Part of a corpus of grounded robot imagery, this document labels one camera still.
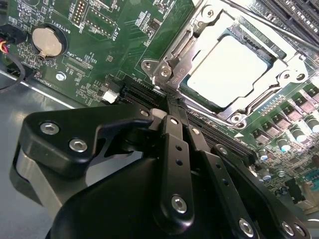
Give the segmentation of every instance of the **green circuit board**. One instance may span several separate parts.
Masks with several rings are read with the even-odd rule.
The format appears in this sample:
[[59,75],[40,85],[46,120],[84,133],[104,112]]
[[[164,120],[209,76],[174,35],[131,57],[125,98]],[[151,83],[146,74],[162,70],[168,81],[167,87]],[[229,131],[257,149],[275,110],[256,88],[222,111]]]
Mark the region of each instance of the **green circuit board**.
[[[253,1],[251,9],[266,16],[269,9],[261,2],[267,1]],[[58,57],[41,60],[29,38],[18,46],[9,46],[9,50],[17,54],[24,65],[34,69],[36,79],[43,84],[89,107],[99,106],[102,99],[98,91],[109,76],[116,80],[129,76],[146,86],[152,85],[141,69],[141,61],[161,59],[193,11],[192,0],[10,0],[9,24],[29,33],[44,23],[52,24],[66,36],[67,49]],[[279,17],[274,23],[282,24]],[[243,130],[222,126],[192,113],[253,151],[266,149],[269,160],[264,164],[273,178],[266,185],[273,191],[291,178],[302,183],[306,174],[317,169],[311,157],[319,152],[319,133],[310,132],[305,123],[309,117],[319,120],[319,104],[307,94],[310,89],[319,88],[319,57],[290,39],[286,40],[307,55],[305,65],[310,77],[306,82],[284,87],[247,118],[247,127]],[[276,51],[279,56],[282,54],[280,49]],[[64,81],[57,80],[59,72],[66,75]],[[181,88],[205,103],[197,92]],[[296,106],[295,100],[299,96],[304,96],[314,107],[311,113]],[[280,129],[279,134],[260,144],[253,133],[262,129],[265,123],[273,123],[274,116],[284,115],[283,110],[288,105],[292,105],[302,118],[290,120],[285,117],[290,123],[287,130]],[[297,126],[307,133],[308,139],[304,143],[296,142],[289,133]],[[290,151],[282,152],[278,148],[276,141],[279,138],[287,139]],[[278,177],[281,170],[285,172],[284,177]]]
[[[29,33],[53,24],[68,46],[64,54],[45,61],[35,55],[30,38],[10,51],[37,71],[42,83],[84,105],[98,106],[97,92],[109,75],[151,84],[141,61],[160,59],[193,10],[191,0],[11,0],[9,24]],[[57,81],[58,72],[66,80]]]

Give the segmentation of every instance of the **black wire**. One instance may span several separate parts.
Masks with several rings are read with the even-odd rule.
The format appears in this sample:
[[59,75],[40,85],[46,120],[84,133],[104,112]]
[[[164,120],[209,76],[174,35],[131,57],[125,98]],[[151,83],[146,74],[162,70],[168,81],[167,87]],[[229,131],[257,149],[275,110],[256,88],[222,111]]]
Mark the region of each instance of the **black wire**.
[[11,53],[7,53],[5,56],[9,58],[19,68],[20,76],[12,85],[0,88],[0,94],[12,90],[17,85],[19,85],[21,81],[23,81],[25,78],[25,69],[22,63],[19,61],[19,59],[16,56],[12,55]]
[[296,42],[308,47],[309,49],[315,51],[316,53],[319,53],[319,46],[318,45],[313,45],[312,43],[310,42],[307,42],[303,39],[301,39],[300,37],[292,34],[291,32],[289,31],[286,31],[284,29],[282,29],[281,27],[273,24],[271,21],[268,21],[267,19],[265,19],[264,17],[261,17],[259,16],[258,14],[254,13],[253,11],[250,11],[246,8],[244,8],[243,6],[231,1],[231,0],[221,0],[222,2],[226,3],[227,5],[243,12],[244,14],[247,14],[249,15],[250,17],[252,17],[253,19],[269,26],[270,28],[274,29],[275,31],[287,36],[287,37],[290,37],[291,39],[295,40]]

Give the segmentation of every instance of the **cable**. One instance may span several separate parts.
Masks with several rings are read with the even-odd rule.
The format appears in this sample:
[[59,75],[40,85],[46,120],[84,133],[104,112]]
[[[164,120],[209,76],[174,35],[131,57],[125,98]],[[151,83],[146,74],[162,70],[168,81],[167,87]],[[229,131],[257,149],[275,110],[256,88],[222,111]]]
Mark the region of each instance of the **cable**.
[[244,7],[242,7],[241,5],[231,1],[231,0],[220,0],[222,1],[223,3],[241,11],[242,13],[252,17],[253,19],[265,24],[266,26],[274,29],[275,31],[287,36],[287,37],[290,37],[291,39],[295,40],[296,42],[308,47],[309,49],[319,53],[319,46],[318,45],[313,45],[312,43],[310,42],[307,42],[303,39],[301,39],[300,37],[294,35],[293,33],[289,32],[289,31],[286,31],[284,29],[282,29],[281,27],[273,24],[271,21],[268,21],[267,19],[265,19],[264,17],[261,17],[259,16],[258,14],[254,13],[253,11],[250,11]]
[[0,51],[4,54],[8,54],[8,48],[5,46],[6,41],[0,42]]
[[5,56],[8,57],[19,68],[20,76],[12,85],[0,88],[0,94],[12,90],[17,85],[19,85],[20,82],[23,81],[23,79],[25,78],[25,69],[24,69],[22,63],[19,61],[19,59],[16,56],[14,56],[11,53],[9,53],[9,52],[6,53]]

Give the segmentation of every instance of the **black plastic arm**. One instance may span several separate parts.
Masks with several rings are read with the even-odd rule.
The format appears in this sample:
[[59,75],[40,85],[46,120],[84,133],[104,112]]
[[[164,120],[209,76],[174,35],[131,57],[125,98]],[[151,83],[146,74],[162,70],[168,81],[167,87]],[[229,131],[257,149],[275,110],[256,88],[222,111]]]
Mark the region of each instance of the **black plastic arm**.
[[[52,122],[57,134],[45,134],[40,126]],[[55,172],[76,178],[85,174],[96,155],[97,139],[112,138],[129,127],[148,127],[153,122],[150,112],[140,105],[116,105],[54,112],[33,113],[25,118],[19,144],[23,152]],[[72,150],[69,143],[80,139],[87,145],[84,152]]]

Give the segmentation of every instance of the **motherboard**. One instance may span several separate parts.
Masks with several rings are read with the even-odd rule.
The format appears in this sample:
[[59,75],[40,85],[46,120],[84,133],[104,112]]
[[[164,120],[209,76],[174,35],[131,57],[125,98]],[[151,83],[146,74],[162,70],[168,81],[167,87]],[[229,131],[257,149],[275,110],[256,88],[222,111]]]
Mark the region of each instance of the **motherboard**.
[[[317,0],[237,2],[319,44]],[[7,22],[28,32],[8,48],[36,80],[88,107],[174,90],[208,141],[254,153],[271,191],[317,208],[318,53],[217,0],[10,0]]]

